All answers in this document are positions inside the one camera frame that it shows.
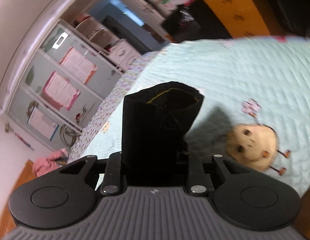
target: black pouch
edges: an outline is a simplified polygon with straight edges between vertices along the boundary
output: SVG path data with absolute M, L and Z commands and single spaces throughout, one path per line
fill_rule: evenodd
M 168 82 L 125 96 L 122 156 L 140 173 L 166 173 L 177 152 L 187 151 L 183 137 L 203 102 L 195 88 Z

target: pink cloth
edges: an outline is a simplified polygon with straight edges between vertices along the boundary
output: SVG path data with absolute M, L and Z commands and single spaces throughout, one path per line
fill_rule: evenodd
M 35 173 L 36 176 L 39 177 L 45 175 L 48 172 L 56 170 L 59 168 L 59 165 L 55 162 L 55 160 L 65 158 L 67 156 L 68 153 L 64 148 L 53 152 L 51 155 L 45 158 L 39 158 L 34 162 L 33 173 Z

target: quilted bedspread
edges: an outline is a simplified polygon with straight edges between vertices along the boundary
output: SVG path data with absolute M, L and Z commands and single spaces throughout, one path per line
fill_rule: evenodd
M 223 138 L 238 123 L 254 123 L 242 111 L 253 98 L 261 106 L 260 123 L 272 127 L 279 150 L 280 176 L 266 174 L 291 185 L 303 195 L 310 185 L 310 40 L 254 38 L 229 41 L 188 41 L 165 47 L 144 69 L 130 93 L 153 85 L 178 81 L 197 88 L 204 96 L 202 108 L 185 139 L 189 149 L 209 160 L 225 152 Z M 121 150 L 122 104 L 98 132 L 84 155 L 107 158 Z

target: cartoon eye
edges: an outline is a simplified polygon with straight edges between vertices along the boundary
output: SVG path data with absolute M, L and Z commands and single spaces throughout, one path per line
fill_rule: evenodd
M 247 129 L 245 129 L 244 131 L 243 131 L 243 134 L 245 134 L 245 135 L 247 135 L 247 136 L 250 136 L 251 135 L 251 131 L 250 130 L 247 130 Z
M 237 148 L 237 151 L 239 153 L 244 153 L 245 152 L 245 148 L 242 145 L 239 145 L 238 148 Z

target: cabinet door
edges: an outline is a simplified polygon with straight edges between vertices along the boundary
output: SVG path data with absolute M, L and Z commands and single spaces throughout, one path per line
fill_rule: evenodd
M 65 26 L 58 24 L 41 46 L 42 51 L 51 56 L 57 64 L 71 47 L 74 47 L 88 60 L 97 65 L 97 71 L 88 81 L 87 86 L 100 97 L 106 98 L 121 77 L 121 74 L 119 70 L 115 69 L 104 57 L 97 54 L 87 43 Z
M 80 91 L 80 94 L 69 110 L 62 107 L 59 111 L 57 109 L 55 109 L 55 111 L 61 113 L 61 115 L 66 117 L 67 120 L 76 123 L 76 115 L 81 115 L 83 110 L 86 109 L 85 117 L 80 121 L 80 123 L 78 123 L 79 126 L 84 127 L 96 113 L 102 100 L 92 94 L 85 85 L 81 85 L 74 81 L 71 76 L 68 75 L 67 71 L 63 69 L 63 67 L 60 67 L 54 64 L 51 60 L 48 60 L 45 57 L 45 54 L 37 52 L 23 77 L 23 81 L 38 96 L 41 96 L 44 85 L 54 71 L 59 75 L 68 78 L 70 84 Z
M 126 4 L 140 19 L 152 27 L 162 38 L 167 32 L 161 27 L 165 18 L 145 0 L 121 0 Z
M 23 128 L 28 130 L 31 134 L 37 136 L 40 140 L 48 144 L 55 150 L 66 148 L 69 151 L 69 147 L 65 145 L 61 139 L 62 134 L 60 134 L 60 129 L 66 125 L 66 122 L 63 122 L 61 119 L 56 118 L 46 107 L 39 105 L 37 109 L 44 114 L 44 116 L 51 120 L 54 123 L 58 124 L 56 133 L 52 136 L 51 140 L 38 132 L 33 126 L 28 124 L 29 115 L 27 115 L 28 107 L 31 102 L 34 100 L 32 96 L 27 94 L 23 89 L 19 88 L 14 96 L 14 99 L 11 103 L 8 115 L 19 122 Z

